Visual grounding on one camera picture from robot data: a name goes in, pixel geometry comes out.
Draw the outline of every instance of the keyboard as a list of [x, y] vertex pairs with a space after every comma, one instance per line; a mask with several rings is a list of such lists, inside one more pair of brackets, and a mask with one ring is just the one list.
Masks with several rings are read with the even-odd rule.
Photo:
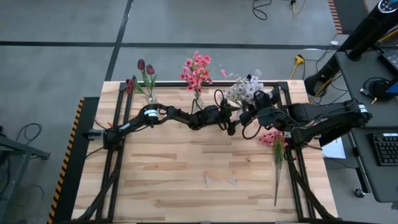
[[369, 134], [379, 166], [398, 166], [398, 133]]

